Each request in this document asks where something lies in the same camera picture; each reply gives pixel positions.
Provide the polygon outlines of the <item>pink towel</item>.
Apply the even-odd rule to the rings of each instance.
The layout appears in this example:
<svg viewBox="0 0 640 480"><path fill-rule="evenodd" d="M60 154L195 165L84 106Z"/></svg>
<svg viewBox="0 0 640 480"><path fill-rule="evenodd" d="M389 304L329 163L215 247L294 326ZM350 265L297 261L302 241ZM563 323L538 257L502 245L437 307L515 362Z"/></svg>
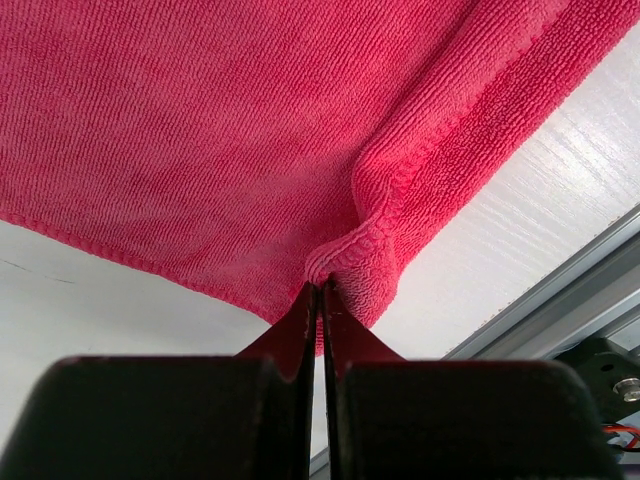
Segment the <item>pink towel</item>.
<svg viewBox="0 0 640 480"><path fill-rule="evenodd" d="M269 322L400 274L635 1L5 1L1 217Z"/></svg>

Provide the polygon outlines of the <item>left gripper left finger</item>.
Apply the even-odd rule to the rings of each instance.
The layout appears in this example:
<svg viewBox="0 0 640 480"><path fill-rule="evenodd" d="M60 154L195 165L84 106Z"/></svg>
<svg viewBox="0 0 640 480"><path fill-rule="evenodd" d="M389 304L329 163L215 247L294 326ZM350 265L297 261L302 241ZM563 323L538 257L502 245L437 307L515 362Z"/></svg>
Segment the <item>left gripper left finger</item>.
<svg viewBox="0 0 640 480"><path fill-rule="evenodd" d="M316 291L233 356L76 356L35 384L13 479L305 479Z"/></svg>

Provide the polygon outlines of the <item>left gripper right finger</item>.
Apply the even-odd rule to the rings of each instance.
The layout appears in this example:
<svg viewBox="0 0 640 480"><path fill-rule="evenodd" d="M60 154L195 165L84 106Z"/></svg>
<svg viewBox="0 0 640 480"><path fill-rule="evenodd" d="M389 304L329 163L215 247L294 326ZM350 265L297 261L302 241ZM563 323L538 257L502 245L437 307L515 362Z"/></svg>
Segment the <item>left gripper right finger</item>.
<svg viewBox="0 0 640 480"><path fill-rule="evenodd" d="M322 290L335 479L619 479L589 393L555 361L414 360Z"/></svg>

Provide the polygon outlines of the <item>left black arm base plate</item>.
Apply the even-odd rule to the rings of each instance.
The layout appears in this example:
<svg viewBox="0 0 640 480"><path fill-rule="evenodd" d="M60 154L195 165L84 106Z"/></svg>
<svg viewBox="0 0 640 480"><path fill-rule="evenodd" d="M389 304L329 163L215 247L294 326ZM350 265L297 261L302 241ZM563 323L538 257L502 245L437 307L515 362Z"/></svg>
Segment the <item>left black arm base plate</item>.
<svg viewBox="0 0 640 480"><path fill-rule="evenodd" d="M639 358L606 338L589 338L559 354L587 386L600 418L617 423L639 411Z"/></svg>

